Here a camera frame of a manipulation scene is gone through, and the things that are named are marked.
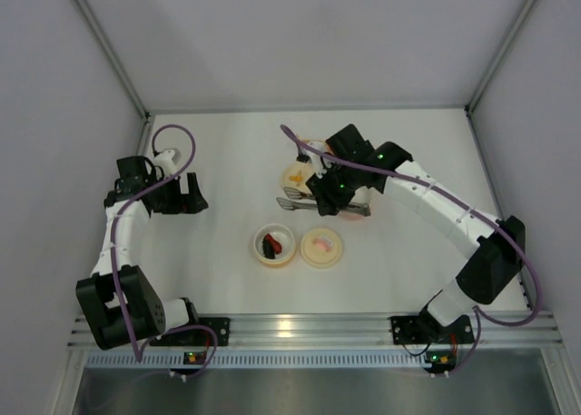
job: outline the bowl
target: bowl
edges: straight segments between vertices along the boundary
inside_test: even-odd
[[[277,254],[275,259],[268,259],[264,256],[262,251],[262,239],[266,234],[272,235],[276,241],[278,241],[282,246],[281,253]],[[252,240],[252,251],[256,258],[267,267],[279,268],[286,265],[294,256],[297,249],[296,242],[294,240],[294,235],[287,226],[282,224],[267,224],[262,226],[254,235]]]

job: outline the metal beam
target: metal beam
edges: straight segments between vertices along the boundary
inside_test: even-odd
[[[480,82],[478,82],[476,91],[472,94],[472,97],[468,102],[469,114],[472,114],[477,108],[480,100],[482,99],[482,96],[484,95],[484,92],[486,91],[488,85],[494,78],[500,66],[505,62],[508,54],[512,50],[518,38],[518,35],[521,33],[525,23],[530,18],[532,10],[535,8],[538,1],[539,0],[525,0],[524,3],[520,6],[517,16],[508,28],[507,33],[502,38],[500,46],[494,53],[490,63],[488,63],[486,71],[480,79]]]
[[[133,86],[131,79],[127,75],[127,72],[125,72],[125,69],[121,64],[119,56],[114,51],[113,46],[111,45],[111,41],[109,41],[107,35],[105,34],[104,30],[99,24],[97,17],[94,15],[93,10],[91,9],[91,6],[89,6],[87,0],[71,0],[71,2],[73,3],[73,6],[79,13],[79,16],[81,16],[81,18],[89,28],[89,32],[91,32],[95,41],[99,45],[99,48],[103,52],[105,59],[111,66],[114,74],[117,76],[117,79],[119,80],[119,83],[121,84],[125,93],[129,97],[129,100],[132,102],[133,107],[135,108],[135,110],[145,123],[147,121],[147,118],[149,117],[149,114],[145,109],[145,105],[143,104],[141,97],[135,90],[135,87]]]

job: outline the white table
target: white table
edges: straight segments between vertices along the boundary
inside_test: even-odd
[[[196,215],[155,214],[142,268],[163,299],[187,296],[200,313],[419,311],[465,263],[432,226],[385,196],[378,195],[371,217],[358,221],[279,208],[279,178],[296,157],[281,123],[320,139],[354,123],[375,146],[398,143],[467,203],[495,213],[460,109],[158,115],[153,130],[169,123],[186,126],[196,138],[190,171],[197,172],[210,208]],[[179,148],[183,159],[190,150],[188,138],[173,129],[158,144]],[[251,238],[270,222],[290,227],[298,242],[313,227],[330,227],[343,240],[343,257],[326,271],[311,268],[299,253],[288,266],[268,269],[251,254]],[[514,280],[485,309],[525,308]]]

